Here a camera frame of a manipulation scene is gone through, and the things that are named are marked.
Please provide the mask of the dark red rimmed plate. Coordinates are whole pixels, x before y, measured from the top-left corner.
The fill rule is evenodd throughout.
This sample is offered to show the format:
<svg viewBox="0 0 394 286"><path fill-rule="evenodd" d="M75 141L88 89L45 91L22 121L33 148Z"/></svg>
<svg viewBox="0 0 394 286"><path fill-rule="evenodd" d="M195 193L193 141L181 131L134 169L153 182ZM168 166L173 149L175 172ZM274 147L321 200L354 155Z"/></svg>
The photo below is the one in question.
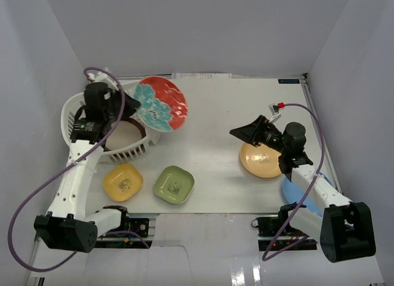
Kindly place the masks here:
<svg viewBox="0 0 394 286"><path fill-rule="evenodd" d="M145 128L135 119L120 121L105 143L106 151L114 151L132 145L146 136Z"/></svg>

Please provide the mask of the red and teal floral plate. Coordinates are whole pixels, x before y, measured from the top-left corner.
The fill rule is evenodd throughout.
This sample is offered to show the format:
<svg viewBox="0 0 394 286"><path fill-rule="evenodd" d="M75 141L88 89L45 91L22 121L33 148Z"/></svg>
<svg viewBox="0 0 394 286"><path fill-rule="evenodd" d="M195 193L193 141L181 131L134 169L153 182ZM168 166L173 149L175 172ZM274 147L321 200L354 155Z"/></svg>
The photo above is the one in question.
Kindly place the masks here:
<svg viewBox="0 0 394 286"><path fill-rule="evenodd" d="M187 100L170 80L150 76L139 81L133 98L141 103L137 115L151 129L162 133L178 130L187 119Z"/></svg>

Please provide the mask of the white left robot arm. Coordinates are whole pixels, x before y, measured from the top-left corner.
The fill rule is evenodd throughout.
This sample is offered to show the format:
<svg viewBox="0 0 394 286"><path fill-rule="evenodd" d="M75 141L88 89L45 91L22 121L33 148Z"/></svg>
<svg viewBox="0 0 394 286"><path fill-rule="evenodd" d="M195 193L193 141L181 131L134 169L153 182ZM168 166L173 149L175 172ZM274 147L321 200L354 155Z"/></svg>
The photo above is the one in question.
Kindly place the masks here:
<svg viewBox="0 0 394 286"><path fill-rule="evenodd" d="M89 253L107 232L117 236L129 232L126 208L105 206L88 216L86 202L109 132L118 121L133 115L140 102L104 82L89 83L83 98L68 129L70 170L62 176L46 215L36 217L34 228L50 249Z"/></svg>

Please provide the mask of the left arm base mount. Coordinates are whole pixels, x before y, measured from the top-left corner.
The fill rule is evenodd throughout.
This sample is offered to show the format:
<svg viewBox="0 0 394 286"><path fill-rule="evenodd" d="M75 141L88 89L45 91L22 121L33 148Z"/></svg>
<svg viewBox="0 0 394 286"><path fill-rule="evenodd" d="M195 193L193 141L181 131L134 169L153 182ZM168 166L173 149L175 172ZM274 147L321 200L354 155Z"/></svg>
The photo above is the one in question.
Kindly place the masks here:
<svg viewBox="0 0 394 286"><path fill-rule="evenodd" d="M155 218L130 218L124 230L114 229L97 239L95 248L149 249L155 236Z"/></svg>

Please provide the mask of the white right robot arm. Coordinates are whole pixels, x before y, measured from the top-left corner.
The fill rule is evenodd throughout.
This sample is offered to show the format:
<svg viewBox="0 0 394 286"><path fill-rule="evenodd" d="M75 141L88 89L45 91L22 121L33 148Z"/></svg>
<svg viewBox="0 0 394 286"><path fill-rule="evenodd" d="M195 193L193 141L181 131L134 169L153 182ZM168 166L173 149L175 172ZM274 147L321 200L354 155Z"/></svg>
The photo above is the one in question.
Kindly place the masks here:
<svg viewBox="0 0 394 286"><path fill-rule="evenodd" d="M266 145L278 151L281 172L319 208L319 214L313 213L303 200L282 206L278 213L282 234L291 236L300 230L320 243L332 263L375 255L369 207L350 200L325 180L304 151L305 133L305 127L298 122L288 123L280 132L262 115L251 124L230 131L232 136L254 147Z"/></svg>

